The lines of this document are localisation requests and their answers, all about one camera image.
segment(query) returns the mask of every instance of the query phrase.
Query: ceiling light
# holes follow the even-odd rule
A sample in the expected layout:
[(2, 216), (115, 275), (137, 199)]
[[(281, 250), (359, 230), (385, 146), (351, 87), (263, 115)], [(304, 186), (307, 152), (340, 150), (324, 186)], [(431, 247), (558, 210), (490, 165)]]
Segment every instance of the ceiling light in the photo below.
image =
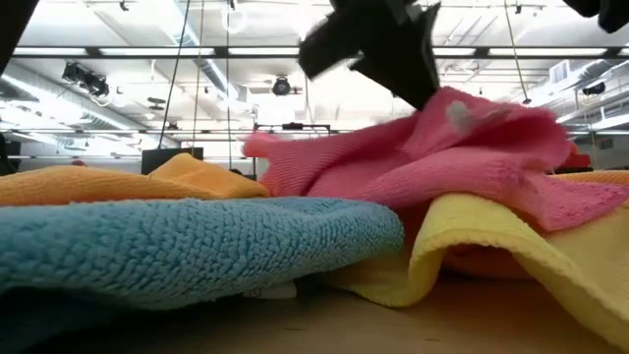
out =
[(67, 134), (74, 133), (74, 129), (14, 129), (12, 131), (19, 133), (44, 133), (44, 134)]
[(150, 47), (150, 48), (101, 48), (103, 56), (145, 56), (145, 57), (172, 57), (172, 56), (202, 56), (214, 55), (213, 48), (181, 48), (178, 47)]
[(105, 129), (93, 129), (93, 130), (85, 130), (85, 134), (134, 134), (139, 133), (139, 130), (105, 130)]
[(17, 47), (13, 55), (87, 56), (87, 51), (85, 48)]
[(605, 118), (592, 125), (592, 130), (601, 130), (615, 127), (617, 125), (629, 123), (629, 114), (623, 114), (615, 117)]
[[(606, 48), (516, 48), (518, 56), (557, 56), (602, 55)], [(513, 48), (492, 48), (489, 55), (513, 55)]]
[(249, 15), (241, 6), (232, 10), (231, 8), (229, 8), (228, 5), (223, 8), (221, 15), (221, 25), (223, 26), (224, 30), (227, 30), (232, 34), (241, 32), (249, 25)]
[(629, 135), (629, 131), (600, 131), (597, 135)]
[(30, 140), (34, 140), (34, 141), (40, 142), (40, 143), (57, 144), (56, 140), (54, 140), (54, 139), (52, 139), (50, 137), (46, 137), (46, 136), (41, 135), (41, 134), (37, 134), (37, 133), (31, 133), (31, 134), (12, 133), (12, 134), (14, 136), (16, 136), (16, 137), (30, 139)]
[(298, 47), (250, 47), (229, 48), (229, 53), (234, 55), (297, 55)]
[(104, 56), (177, 56), (178, 48), (102, 48)]
[(468, 56), (473, 55), (476, 49), (474, 48), (433, 48), (434, 55), (439, 56)]

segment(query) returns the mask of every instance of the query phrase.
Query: fabric pile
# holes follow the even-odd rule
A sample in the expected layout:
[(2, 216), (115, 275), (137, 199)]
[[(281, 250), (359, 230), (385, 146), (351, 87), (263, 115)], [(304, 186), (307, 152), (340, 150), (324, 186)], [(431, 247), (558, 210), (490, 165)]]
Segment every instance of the fabric pile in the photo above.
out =
[(554, 119), (442, 88), (422, 112), (353, 133), (254, 134), (260, 183), (187, 154), (148, 176), (2, 177), (0, 352), (309, 274), (412, 306), (441, 268), (535, 279), (629, 350), (629, 172), (548, 175), (575, 154)]

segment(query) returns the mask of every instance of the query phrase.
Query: microfiber cloth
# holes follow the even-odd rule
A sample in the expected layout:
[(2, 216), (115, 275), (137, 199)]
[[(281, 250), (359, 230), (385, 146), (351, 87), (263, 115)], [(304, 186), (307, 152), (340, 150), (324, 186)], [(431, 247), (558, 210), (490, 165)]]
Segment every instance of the microfiber cloth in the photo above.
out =
[[(560, 178), (629, 184), (627, 171)], [(540, 234), (505, 206), (469, 194), (447, 194), (432, 202), (412, 252), (335, 270), (326, 281), (382, 305), (406, 307), (429, 293), (442, 266), (509, 277), (504, 268), (514, 269), (513, 262), (583, 326), (629, 351), (627, 230), (629, 202), (584, 225)], [(460, 245), (484, 247), (452, 255)]]
[(147, 176), (55, 166), (0, 177), (0, 206), (64, 205), (130, 199), (267, 197), (258, 182), (180, 153)]
[[(408, 118), (313, 140), (256, 134), (245, 154), (268, 159), (261, 183), (272, 196), (375, 202), (400, 212), (413, 236), (421, 223), (414, 229), (406, 209), (426, 208), (450, 192), (499, 202), (540, 229), (554, 231), (602, 216), (629, 197), (628, 186), (545, 175), (570, 152), (554, 119), (547, 109), (442, 88), (422, 112)], [(418, 213), (411, 214), (417, 221)]]
[(336, 199), (2, 207), (0, 353), (396, 253), (403, 237), (388, 208)]

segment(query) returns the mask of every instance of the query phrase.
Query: air vent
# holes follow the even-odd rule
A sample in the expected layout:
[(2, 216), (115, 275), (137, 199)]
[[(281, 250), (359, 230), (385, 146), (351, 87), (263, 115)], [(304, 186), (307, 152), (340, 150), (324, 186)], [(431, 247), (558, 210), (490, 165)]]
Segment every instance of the air vent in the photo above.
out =
[(570, 74), (570, 62), (568, 60), (564, 60), (548, 70), (552, 84), (557, 84), (568, 79), (568, 74)]
[(612, 138), (604, 138), (598, 141), (598, 145), (600, 149), (610, 149), (613, 148), (613, 139)]

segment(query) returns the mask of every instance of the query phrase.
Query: table surface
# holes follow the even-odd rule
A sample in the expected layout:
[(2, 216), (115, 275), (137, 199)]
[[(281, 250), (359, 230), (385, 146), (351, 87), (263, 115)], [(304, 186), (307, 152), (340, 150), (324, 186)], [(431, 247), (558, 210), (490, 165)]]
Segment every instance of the table surface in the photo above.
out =
[(619, 353), (538, 284), (440, 279), (427, 299), (390, 310), (324, 291), (294, 300), (230, 299), (134, 316), (65, 335), (36, 353)]

